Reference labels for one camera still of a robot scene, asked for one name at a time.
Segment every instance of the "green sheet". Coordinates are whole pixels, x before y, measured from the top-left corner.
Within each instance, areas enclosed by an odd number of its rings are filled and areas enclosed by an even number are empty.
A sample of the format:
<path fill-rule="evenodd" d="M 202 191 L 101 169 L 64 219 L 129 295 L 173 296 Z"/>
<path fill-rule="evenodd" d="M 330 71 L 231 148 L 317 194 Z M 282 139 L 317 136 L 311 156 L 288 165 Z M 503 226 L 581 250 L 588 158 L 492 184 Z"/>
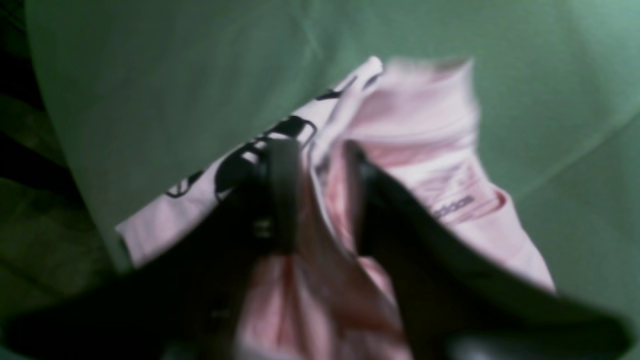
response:
<path fill-rule="evenodd" d="M 473 56 L 481 158 L 557 285 L 640 320 L 636 0 L 68 0 L 26 10 L 47 109 L 119 269 L 129 265 L 117 223 L 369 55 Z"/>

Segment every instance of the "green cloth background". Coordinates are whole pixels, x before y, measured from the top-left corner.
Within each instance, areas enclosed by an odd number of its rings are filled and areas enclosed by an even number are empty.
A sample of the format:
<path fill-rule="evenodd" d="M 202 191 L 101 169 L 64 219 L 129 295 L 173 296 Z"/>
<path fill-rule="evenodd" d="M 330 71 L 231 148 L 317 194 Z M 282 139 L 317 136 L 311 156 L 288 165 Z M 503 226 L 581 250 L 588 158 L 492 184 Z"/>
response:
<path fill-rule="evenodd" d="M 640 320 L 639 1 L 34 0 L 26 10 L 47 109 L 122 271 L 117 223 L 368 56 L 473 56 L 481 158 L 557 285 Z"/>

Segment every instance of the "adidas logo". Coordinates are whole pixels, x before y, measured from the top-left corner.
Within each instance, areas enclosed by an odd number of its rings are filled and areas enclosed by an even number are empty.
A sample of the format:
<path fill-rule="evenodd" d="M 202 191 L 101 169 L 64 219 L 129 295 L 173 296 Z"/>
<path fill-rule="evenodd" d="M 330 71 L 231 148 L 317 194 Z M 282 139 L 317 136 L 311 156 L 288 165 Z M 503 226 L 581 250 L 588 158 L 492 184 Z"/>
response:
<path fill-rule="evenodd" d="M 473 198 L 473 196 L 468 195 L 458 201 L 454 201 L 452 203 L 450 203 L 449 205 L 443 205 L 440 209 L 436 210 L 433 213 L 433 217 L 435 218 L 442 218 L 445 217 L 451 213 L 454 213 L 458 210 L 460 210 L 461 208 L 464 208 L 465 206 L 471 204 L 472 202 L 474 202 L 475 199 Z"/>

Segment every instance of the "green fabric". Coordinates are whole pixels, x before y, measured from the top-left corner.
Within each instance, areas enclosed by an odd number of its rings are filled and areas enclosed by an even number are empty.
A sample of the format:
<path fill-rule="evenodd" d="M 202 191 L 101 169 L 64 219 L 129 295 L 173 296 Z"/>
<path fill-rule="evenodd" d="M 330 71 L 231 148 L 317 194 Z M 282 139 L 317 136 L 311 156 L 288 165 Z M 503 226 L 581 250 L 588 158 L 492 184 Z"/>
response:
<path fill-rule="evenodd" d="M 559 288 L 640 320 L 636 0 L 68 0 L 26 10 L 47 108 L 120 269 L 117 223 L 369 55 L 473 56 L 482 160 Z"/>

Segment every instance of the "clothing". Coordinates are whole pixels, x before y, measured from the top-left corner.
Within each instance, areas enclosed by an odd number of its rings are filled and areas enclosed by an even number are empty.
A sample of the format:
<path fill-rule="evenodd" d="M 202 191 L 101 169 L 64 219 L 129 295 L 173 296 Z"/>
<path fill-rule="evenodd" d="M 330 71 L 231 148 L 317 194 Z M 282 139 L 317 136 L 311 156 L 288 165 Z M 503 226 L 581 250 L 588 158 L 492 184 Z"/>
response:
<path fill-rule="evenodd" d="M 357 141 L 471 249 L 554 291 L 512 200 L 491 184 L 477 157 L 472 65 L 392 61 L 382 73 L 379 59 L 370 58 L 326 95 L 118 225 L 134 263 L 144 265 L 233 191 L 266 146 L 261 139 L 298 139 L 300 243 L 293 255 L 266 257 L 253 270 L 236 334 L 240 356 L 412 358 L 393 284 L 353 244 L 342 154 L 347 140 Z"/>

